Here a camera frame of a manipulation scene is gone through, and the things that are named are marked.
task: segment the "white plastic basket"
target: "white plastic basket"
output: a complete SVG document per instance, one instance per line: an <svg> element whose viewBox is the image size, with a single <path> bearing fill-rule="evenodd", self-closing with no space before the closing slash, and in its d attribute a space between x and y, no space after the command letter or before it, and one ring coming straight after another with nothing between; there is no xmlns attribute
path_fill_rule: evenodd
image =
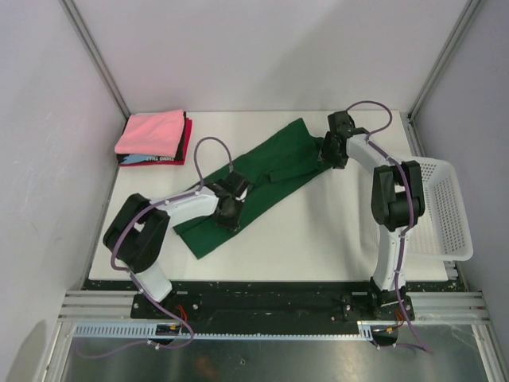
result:
<svg viewBox="0 0 509 382"><path fill-rule="evenodd" d="M470 259L473 254L472 237L454 167L448 162L432 158L408 156L398 159L420 163L424 188L425 212L412 231L408 255L445 261ZM372 234L368 236L373 241L368 242L370 247L374 244L378 249L379 229L372 216L369 226L371 229L368 231Z"/></svg>

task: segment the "folded pink towel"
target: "folded pink towel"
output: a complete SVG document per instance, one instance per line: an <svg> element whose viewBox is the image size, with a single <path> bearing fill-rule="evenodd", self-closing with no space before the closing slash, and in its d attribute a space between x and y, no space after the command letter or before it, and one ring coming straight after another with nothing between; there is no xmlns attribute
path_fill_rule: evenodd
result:
<svg viewBox="0 0 509 382"><path fill-rule="evenodd" d="M115 146L116 154L175 157L184 130L184 111L132 115Z"/></svg>

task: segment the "green towel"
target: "green towel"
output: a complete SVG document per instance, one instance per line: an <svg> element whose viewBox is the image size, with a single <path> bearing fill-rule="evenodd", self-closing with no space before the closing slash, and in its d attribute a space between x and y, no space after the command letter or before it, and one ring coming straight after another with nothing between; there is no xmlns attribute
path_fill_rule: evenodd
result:
<svg viewBox="0 0 509 382"><path fill-rule="evenodd" d="M323 138L309 135L302 119L292 122L233 161L235 171L251 183L237 231L230 232L217 226L208 216L179 224L174 228L175 232L182 237L192 253L201 259L238 235L270 207L329 169L331 166L320 160L322 142ZM217 181L227 175L228 166L225 166L206 179ZM292 216L288 216L288 220L292 224Z"/></svg>

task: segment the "wall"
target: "wall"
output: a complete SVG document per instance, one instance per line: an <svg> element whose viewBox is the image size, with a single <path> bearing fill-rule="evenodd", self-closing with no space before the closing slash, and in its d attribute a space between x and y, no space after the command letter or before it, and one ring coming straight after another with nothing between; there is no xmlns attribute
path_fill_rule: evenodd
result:
<svg viewBox="0 0 509 382"><path fill-rule="evenodd" d="M124 124L56 0L0 2L0 380L37 372Z"/></svg>
<svg viewBox="0 0 509 382"><path fill-rule="evenodd" d="M456 167L474 243L464 264L509 358L509 2L486 2L418 115L425 151Z"/></svg>
<svg viewBox="0 0 509 382"><path fill-rule="evenodd" d="M466 0L76 0L132 112L408 111Z"/></svg>

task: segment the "purple cable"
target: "purple cable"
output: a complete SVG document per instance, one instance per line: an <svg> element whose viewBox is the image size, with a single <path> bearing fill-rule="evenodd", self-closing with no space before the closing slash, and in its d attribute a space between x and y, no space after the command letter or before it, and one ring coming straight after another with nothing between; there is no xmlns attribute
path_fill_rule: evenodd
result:
<svg viewBox="0 0 509 382"><path fill-rule="evenodd" d="M216 137L204 137L202 139L200 139L198 141L198 143L196 144L195 148L194 148L194 154L193 154L193 159L194 159L194 166L196 168L196 172L198 173L198 177L200 178L200 184L198 185L198 187L196 189L193 189L192 191L189 191L188 193L184 193L184 194L181 194L181 195L176 195L175 197L170 197L170 198L166 198L166 199L163 199L162 201L158 201L156 203L153 203L147 207L145 207L142 211L140 211L134 218L132 221L129 222L129 224L124 228L124 230L122 231L122 233L120 234L119 238L117 239L117 242L115 243L115 246L113 247L113 251L111 251L111 258L110 258L110 265L113 269L115 269L116 271L126 271L130 274L130 278L131 280L133 281L134 285L136 285L136 287L142 291L142 293L145 295L145 297L156 307L158 308L162 313L168 315L169 317L179 321L188 331L189 331L189 335L190 335L190 338L182 343L182 344L179 344L179 345L162 345L162 344L156 344L156 347L157 349L159 348L163 348L163 349L179 349L179 348L183 348L184 346L187 346L189 345L192 340L194 339L194 336L195 336L195 333L194 331L192 330L192 327L186 322L184 321L182 318L176 316L175 314L171 313L170 311L168 311L167 309L165 309L163 306L161 306L161 304L159 304L159 302L155 301L152 297L149 296L148 293L146 293L143 288L142 288L142 285L138 282L138 280L133 276L133 274L130 272L130 269L127 268L127 267L119 267L116 263L115 263L115 260L117 259L117 254L119 253L119 249L120 249L120 246L122 245L122 242L125 240L125 238L127 237L127 235L129 234L129 231L134 227L134 225L142 218L145 216L145 214L147 214L149 211L151 211L152 209L155 209L156 207L159 207L160 205L165 205L171 201L179 201L181 199L185 199L186 197L192 197L195 195L195 193L201 191L201 189L204 187L204 184L205 184L205 180L204 180L204 177L200 171L200 166L198 165L198 159L197 159L197 153L198 153L198 148L200 147L201 143L203 143L204 141L208 141L208 140L213 140L213 141L216 141L218 143L220 143L224 149L226 150L227 152L227 155L228 155L228 167L230 168L230 171L233 171L233 161L231 159L231 153L230 153L230 150L228 149L228 147L226 146L226 144L220 140L219 138L216 138ZM142 341L134 341L134 342L130 342L129 344L125 344L124 346L121 346L120 348L118 349L115 349L115 350L111 350L110 352L108 353L104 353L104 354L99 354L99 355L94 355L94 356L88 356L86 354L82 354L80 349L78 348L78 346L75 347L75 351L76 351L76 354L79 356L79 357L82 357L84 359L87 359L87 360L98 360L98 359L101 359L101 358L105 358L105 357L109 357L113 354L116 354L118 352L121 352L123 351L124 349L127 349L131 346L135 346L135 345L141 345L141 344L146 344L147 341L146 340L142 340Z"/></svg>
<svg viewBox="0 0 509 382"><path fill-rule="evenodd" d="M408 223L408 226L402 231L402 233L400 235L398 262L396 264L396 270L394 271L394 273L396 274L394 277L394 288L396 289L396 297L398 299L399 309L402 311L403 317L405 318L406 322L408 323L408 327L410 328L410 331L412 332L412 334L414 335L415 339L420 344L420 346L414 345L414 344L398 344L397 346L420 349L420 350L424 350L427 353L433 354L431 349L429 349L428 346L426 346L425 343L422 341L419 334L417 333L417 330L415 329L414 324L412 324L410 318L408 317L408 314L406 313L405 306L403 304L403 300L401 298L401 294L399 293L399 272L401 271L401 268L402 268L403 256L405 253L405 245L406 245L405 235L414 226L414 204L412 203L412 194L410 193L410 186L408 184L408 180L406 179L405 171L403 171L403 168L398 163L398 161L396 161L394 158L392 158L382 147L378 146L376 143L374 143L373 141L370 140L371 135L378 133L382 130L385 130L389 127L390 123L392 122L392 112L390 111L390 109L387 106L382 105L381 103L378 103L375 101L360 101L360 102L357 102L357 103L354 103L353 105L351 105L347 110L351 109L352 107L354 107L355 105L358 105L360 103L373 103L373 104L379 105L379 106L383 107L390 115L389 123L387 125L367 134L366 143L369 146L371 146L373 149L375 149L375 151L377 151L380 155L382 155L387 161L394 164L396 166L396 168L398 169L398 172L401 175L401 178L403 181L403 185L405 186L406 201L408 202L408 206L409 206L409 210L410 210L410 221Z"/></svg>

